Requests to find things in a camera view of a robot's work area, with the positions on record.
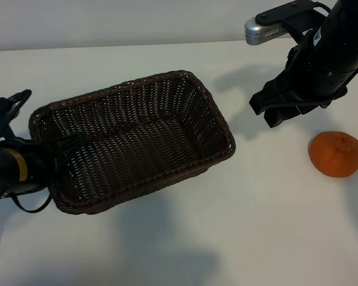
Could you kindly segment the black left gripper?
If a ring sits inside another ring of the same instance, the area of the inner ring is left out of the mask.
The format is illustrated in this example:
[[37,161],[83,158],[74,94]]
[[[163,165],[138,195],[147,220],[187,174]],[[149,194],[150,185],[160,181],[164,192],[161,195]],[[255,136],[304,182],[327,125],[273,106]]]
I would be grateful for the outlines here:
[[32,181],[37,183],[36,189],[39,191],[46,188],[75,152],[86,144],[87,139],[82,133],[46,142],[26,140],[26,152],[30,158],[28,166],[32,170]]

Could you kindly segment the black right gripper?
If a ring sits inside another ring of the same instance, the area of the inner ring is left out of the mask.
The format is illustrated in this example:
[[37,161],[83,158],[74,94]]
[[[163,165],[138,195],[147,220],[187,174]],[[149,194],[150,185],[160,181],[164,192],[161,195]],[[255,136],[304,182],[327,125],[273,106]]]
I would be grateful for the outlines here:
[[270,128],[327,107],[336,97],[345,95],[348,80],[346,44],[297,45],[291,49],[286,67],[275,82],[267,82],[249,101],[256,115],[264,112]]

